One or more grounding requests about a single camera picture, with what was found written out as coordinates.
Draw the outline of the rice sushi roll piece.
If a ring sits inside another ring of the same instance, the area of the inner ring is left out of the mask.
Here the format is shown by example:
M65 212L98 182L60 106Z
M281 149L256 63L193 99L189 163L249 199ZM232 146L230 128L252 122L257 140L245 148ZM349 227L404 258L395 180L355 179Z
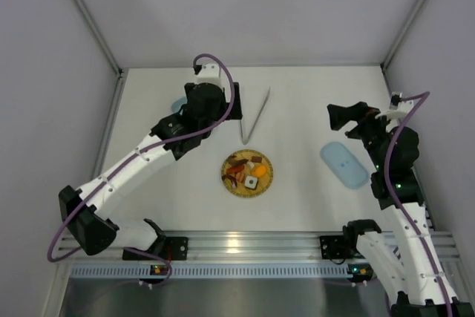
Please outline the rice sushi roll piece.
M247 175L244 180L244 186L247 189L255 190L258 186L258 179L252 175Z

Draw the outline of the orange fish-shaped food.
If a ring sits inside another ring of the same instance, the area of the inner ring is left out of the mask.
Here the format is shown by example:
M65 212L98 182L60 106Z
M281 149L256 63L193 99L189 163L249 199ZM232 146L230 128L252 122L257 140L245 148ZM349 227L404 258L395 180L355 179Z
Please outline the orange fish-shaped food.
M252 176L256 178L262 178L267 174L267 167L265 165L256 166L252 171Z

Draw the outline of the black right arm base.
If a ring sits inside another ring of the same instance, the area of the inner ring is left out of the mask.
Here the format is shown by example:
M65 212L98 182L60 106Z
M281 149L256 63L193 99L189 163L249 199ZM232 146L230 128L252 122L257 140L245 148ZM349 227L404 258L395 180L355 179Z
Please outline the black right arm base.
M343 235L321 235L319 242L323 259L343 261L361 257L354 242Z

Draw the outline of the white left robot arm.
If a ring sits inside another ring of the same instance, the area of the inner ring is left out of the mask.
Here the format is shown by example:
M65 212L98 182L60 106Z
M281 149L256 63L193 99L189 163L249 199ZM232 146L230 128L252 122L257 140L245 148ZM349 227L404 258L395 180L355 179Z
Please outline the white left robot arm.
M61 228L72 234L77 249L86 255L111 247L121 248L126 260L160 255L166 235L152 219L119 222L112 220L113 211L136 187L197 148L219 124L243 117L236 82L230 85L230 98L209 82L187 83L184 89L186 103L162 118L132 152L89 183L60 191Z

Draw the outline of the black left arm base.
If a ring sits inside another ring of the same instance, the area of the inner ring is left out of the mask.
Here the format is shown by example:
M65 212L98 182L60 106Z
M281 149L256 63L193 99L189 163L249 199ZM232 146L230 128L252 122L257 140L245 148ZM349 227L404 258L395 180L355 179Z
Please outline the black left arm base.
M189 239L184 236L167 237L151 245L146 251L134 248L122 251L124 261L157 261L157 257L167 261L186 261Z

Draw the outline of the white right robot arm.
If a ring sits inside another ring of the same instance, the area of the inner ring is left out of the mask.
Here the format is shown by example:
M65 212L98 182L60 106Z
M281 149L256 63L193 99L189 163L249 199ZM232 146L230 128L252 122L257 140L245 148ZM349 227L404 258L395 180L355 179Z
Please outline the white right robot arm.
M394 96L386 111L365 102L327 106L333 131L356 122L345 135L363 143L375 166L371 189L390 224L397 249L389 248L381 228L370 219L350 221L343 236L349 248L373 269L392 316L473 316L472 305L460 300L442 270L413 171L419 157L419 135L407 124L427 97Z

